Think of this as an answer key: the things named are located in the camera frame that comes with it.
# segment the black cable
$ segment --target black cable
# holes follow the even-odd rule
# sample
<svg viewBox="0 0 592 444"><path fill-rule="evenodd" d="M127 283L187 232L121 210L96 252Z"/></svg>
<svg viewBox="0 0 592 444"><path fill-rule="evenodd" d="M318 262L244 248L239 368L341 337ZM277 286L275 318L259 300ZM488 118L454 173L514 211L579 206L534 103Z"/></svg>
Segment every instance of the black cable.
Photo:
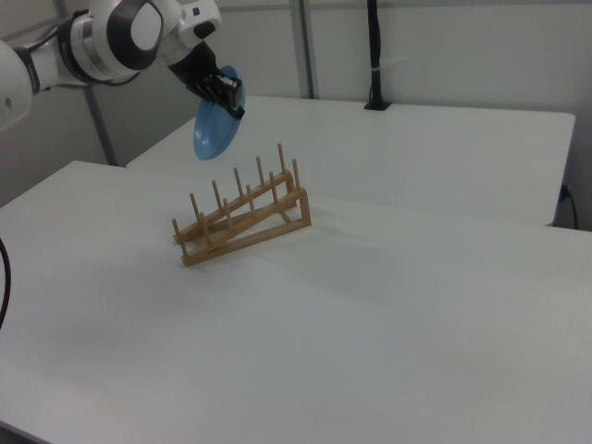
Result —
<svg viewBox="0 0 592 444"><path fill-rule="evenodd" d="M103 83L103 85L107 85L107 86L123 86L123 85L127 85L132 80L136 80L140 74L141 74L140 72L136 72L133 76L131 76L127 80L120 81L119 83L112 83L110 81L106 81L106 82Z"/></svg>
<svg viewBox="0 0 592 444"><path fill-rule="evenodd" d="M6 317L6 310L8 310L8 301L10 300L10 286L11 286L11 275L10 275L10 261L8 260L8 252L6 247L0 238L0 253L2 254L2 262L4 262L4 298L2 299L2 308L0 308L0 328L4 324L4 318Z"/></svg>
<svg viewBox="0 0 592 444"><path fill-rule="evenodd" d="M42 47L44 44L52 40L54 37L57 36L57 28L54 28L53 31L49 32L45 37L43 37L39 42L32 44L27 49L30 53L35 51L36 49Z"/></svg>
<svg viewBox="0 0 592 444"><path fill-rule="evenodd" d="M572 203L572 210L573 210L573 229L578 229L577 227L577 210L575 209L575 201L574 197L570 193L569 190L565 193L565 197L569 198L570 202Z"/></svg>

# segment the wooden dowel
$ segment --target wooden dowel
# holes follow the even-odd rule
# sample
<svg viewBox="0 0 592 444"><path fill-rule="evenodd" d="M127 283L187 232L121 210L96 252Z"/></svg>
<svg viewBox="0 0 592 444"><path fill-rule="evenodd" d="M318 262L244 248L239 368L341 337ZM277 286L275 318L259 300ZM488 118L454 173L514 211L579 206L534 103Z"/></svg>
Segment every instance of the wooden dowel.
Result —
<svg viewBox="0 0 592 444"><path fill-rule="evenodd" d="M234 168L234 178L237 180L237 187L239 187L239 196L242 197L241 177L239 176L238 168Z"/></svg>
<svg viewBox="0 0 592 444"><path fill-rule="evenodd" d="M207 220L205 220L205 214L200 213L198 219L200 219L200 226L203 228L203 235L205 236L205 240L207 243L212 243L210 239L210 231L207 228Z"/></svg>
<svg viewBox="0 0 592 444"><path fill-rule="evenodd" d="M294 180L296 180L296 190L300 189L300 177L298 176L298 164L296 159L292 159L292 166L294 167Z"/></svg>
<svg viewBox="0 0 592 444"><path fill-rule="evenodd" d="M193 205L193 211L195 212L195 218L197 220L200 220L200 212L197 209L197 203L195 202L195 196L193 195L193 193L191 193L189 196L191 197L191 205Z"/></svg>
<svg viewBox="0 0 592 444"><path fill-rule="evenodd" d="M261 166L261 157L257 156L257 169L259 170L259 180L261 181L261 185L265 184L265 179L263 177L263 167Z"/></svg>
<svg viewBox="0 0 592 444"><path fill-rule="evenodd" d="M281 172L286 171L286 162L284 162L284 150L281 146L281 143L277 144L277 150L279 151L279 163L281 164Z"/></svg>
<svg viewBox="0 0 592 444"><path fill-rule="evenodd" d="M226 219L228 220L228 227L232 228L232 217L230 216L230 209L228 208L228 201L224 199L224 211L226 212Z"/></svg>
<svg viewBox="0 0 592 444"><path fill-rule="evenodd" d="M276 190L276 182L274 180L274 173L269 173L269 182L271 183L271 192L274 194L274 204L278 203L278 191Z"/></svg>
<svg viewBox="0 0 592 444"><path fill-rule="evenodd" d="M185 242L181 243L181 250L183 251L183 257L187 257L187 247L185 246Z"/></svg>
<svg viewBox="0 0 592 444"><path fill-rule="evenodd" d="M280 211L279 215L282 219L284 219L284 222L286 222L287 224L289 224L292 221L292 219L290 219L290 217L286 214L285 211Z"/></svg>
<svg viewBox="0 0 592 444"><path fill-rule="evenodd" d="M177 225L177 219L173 219L173 227L175 228L175 234L179 235L179 225Z"/></svg>
<svg viewBox="0 0 592 444"><path fill-rule="evenodd" d="M218 192L218 185L216 184L215 180L212 180L212 186L214 187L214 194L216 195L216 202L218 204L218 209L222 209L222 202L220 201L220 193Z"/></svg>
<svg viewBox="0 0 592 444"><path fill-rule="evenodd" d="M253 202L253 195L251 194L251 185L247 185L247 196L249 197L249 205L251 206L251 213L255 214L255 203Z"/></svg>

